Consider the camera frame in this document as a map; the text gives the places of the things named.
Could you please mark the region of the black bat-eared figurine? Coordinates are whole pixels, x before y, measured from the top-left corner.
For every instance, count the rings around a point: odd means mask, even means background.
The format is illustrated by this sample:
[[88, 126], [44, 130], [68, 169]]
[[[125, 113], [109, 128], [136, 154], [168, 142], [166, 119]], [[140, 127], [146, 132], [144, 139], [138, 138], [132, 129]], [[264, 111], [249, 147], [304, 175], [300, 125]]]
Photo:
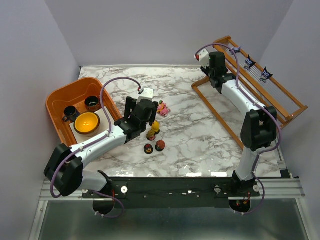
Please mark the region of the black bat-eared figurine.
[[267, 68], [265, 67], [265, 68], [263, 69], [263, 71], [261, 72], [261, 75], [260, 75], [260, 77], [259, 77], [259, 80], [262, 81], [262, 82], [264, 82], [264, 83], [266, 83], [267, 80], [269, 80], [271, 77], [273, 77], [273, 74], [271, 74], [271, 73], [267, 70]]

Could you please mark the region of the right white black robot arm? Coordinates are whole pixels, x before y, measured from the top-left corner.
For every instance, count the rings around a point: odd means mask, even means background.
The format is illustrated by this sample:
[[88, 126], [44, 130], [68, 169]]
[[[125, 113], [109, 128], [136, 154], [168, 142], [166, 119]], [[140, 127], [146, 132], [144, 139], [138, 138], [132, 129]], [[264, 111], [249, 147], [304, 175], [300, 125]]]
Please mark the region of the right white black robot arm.
[[249, 188], [255, 182], [261, 154], [269, 150], [276, 140], [277, 110], [256, 100], [239, 83], [237, 76], [228, 72], [223, 52], [204, 49], [197, 54], [197, 59], [211, 86], [228, 98], [244, 117], [240, 132], [244, 147], [240, 163], [232, 174], [231, 189], [235, 192]]

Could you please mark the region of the black purple bow figurine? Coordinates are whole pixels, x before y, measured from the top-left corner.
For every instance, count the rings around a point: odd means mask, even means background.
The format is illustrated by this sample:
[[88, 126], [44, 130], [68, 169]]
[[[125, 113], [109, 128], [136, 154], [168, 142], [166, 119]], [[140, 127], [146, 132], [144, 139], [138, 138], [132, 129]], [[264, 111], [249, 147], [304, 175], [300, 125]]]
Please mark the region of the black purple bow figurine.
[[243, 67], [243, 68], [244, 68], [246, 71], [250, 71], [251, 68], [256, 65], [256, 63], [257, 63], [257, 62], [254, 61], [254, 60], [251, 58], [250, 55], [248, 55], [247, 58], [246, 58], [246, 60], [245, 60], [245, 62], [244, 62], [244, 67]]

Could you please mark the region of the pink bear yellow flower figurine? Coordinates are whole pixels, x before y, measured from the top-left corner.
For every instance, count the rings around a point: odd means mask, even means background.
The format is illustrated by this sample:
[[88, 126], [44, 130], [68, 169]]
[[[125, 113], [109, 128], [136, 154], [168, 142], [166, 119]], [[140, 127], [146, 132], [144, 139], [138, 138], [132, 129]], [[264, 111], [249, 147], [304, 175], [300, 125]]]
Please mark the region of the pink bear yellow flower figurine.
[[167, 107], [167, 104], [164, 103], [162, 100], [160, 100], [159, 103], [158, 103], [157, 112], [160, 113], [166, 107]]

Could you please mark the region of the purple small figurine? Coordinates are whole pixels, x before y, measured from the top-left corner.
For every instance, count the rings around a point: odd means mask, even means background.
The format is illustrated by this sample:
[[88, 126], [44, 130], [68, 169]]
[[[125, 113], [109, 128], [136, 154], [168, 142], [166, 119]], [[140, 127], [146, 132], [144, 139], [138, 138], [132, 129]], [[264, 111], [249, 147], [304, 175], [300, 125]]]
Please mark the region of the purple small figurine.
[[241, 53], [241, 46], [239, 46], [239, 47], [232, 47], [230, 50], [230, 53], [231, 54], [238, 54], [238, 53]]

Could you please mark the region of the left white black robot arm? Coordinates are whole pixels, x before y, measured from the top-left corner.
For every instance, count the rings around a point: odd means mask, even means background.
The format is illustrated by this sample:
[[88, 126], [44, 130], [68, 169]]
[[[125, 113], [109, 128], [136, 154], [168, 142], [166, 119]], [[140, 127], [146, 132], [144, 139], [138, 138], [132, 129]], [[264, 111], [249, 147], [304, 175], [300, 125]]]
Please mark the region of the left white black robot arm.
[[67, 197], [77, 190], [100, 192], [110, 180], [102, 171], [89, 172], [85, 167], [105, 153], [139, 137], [147, 125], [152, 125], [157, 114], [158, 102], [148, 99], [126, 99], [125, 116], [89, 140], [71, 147], [59, 144], [44, 169], [50, 181], [52, 197]]

